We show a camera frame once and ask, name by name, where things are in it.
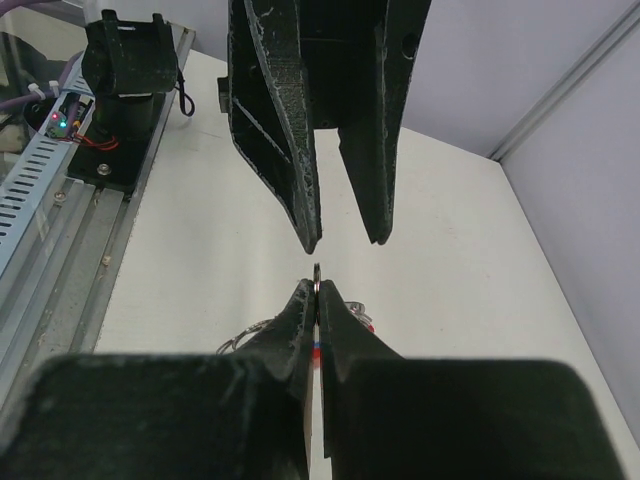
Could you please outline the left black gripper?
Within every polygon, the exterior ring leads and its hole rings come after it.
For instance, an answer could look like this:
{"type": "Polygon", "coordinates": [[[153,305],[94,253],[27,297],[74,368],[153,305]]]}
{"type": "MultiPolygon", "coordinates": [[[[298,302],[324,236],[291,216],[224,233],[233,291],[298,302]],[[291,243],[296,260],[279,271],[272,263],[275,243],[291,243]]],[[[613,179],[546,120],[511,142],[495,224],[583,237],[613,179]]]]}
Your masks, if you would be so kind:
{"type": "Polygon", "coordinates": [[[338,129],[369,240],[393,229],[400,129],[429,1],[228,4],[219,104],[237,151],[303,250],[322,236],[313,128],[338,129]]]}

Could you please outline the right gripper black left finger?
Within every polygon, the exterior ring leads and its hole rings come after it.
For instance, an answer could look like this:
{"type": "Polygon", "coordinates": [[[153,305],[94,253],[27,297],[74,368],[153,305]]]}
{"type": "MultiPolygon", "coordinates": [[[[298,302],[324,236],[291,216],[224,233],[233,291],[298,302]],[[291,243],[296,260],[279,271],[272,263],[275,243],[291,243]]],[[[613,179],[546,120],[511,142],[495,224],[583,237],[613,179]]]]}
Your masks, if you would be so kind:
{"type": "Polygon", "coordinates": [[[224,355],[46,362],[1,430],[5,479],[305,479],[316,295],[224,355]]]}

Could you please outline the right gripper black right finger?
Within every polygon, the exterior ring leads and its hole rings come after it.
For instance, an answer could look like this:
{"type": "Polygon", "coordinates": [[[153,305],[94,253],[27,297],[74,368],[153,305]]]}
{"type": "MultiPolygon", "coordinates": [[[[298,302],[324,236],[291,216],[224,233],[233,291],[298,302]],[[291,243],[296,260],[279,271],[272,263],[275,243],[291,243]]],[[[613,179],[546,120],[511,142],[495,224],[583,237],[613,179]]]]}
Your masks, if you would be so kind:
{"type": "Polygon", "coordinates": [[[620,479],[592,395],[568,365],[408,359],[329,308],[324,454],[337,479],[620,479]]]}

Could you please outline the red handled keyring holder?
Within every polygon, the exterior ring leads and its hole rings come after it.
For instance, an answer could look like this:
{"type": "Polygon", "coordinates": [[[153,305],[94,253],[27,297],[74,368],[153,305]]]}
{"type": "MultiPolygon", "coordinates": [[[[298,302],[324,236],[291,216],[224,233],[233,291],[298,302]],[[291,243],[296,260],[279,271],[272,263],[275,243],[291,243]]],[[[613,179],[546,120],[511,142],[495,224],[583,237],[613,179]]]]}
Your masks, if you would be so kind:
{"type": "Polygon", "coordinates": [[[225,341],[218,355],[250,360],[263,373],[251,397],[254,411],[250,425],[257,429],[249,463],[258,469],[251,479],[307,479],[311,458],[313,369],[329,348],[324,325],[329,308],[352,324],[369,328],[371,319],[359,302],[345,302],[335,285],[321,280],[314,266],[311,280],[303,279],[281,313],[262,320],[225,341]]]}

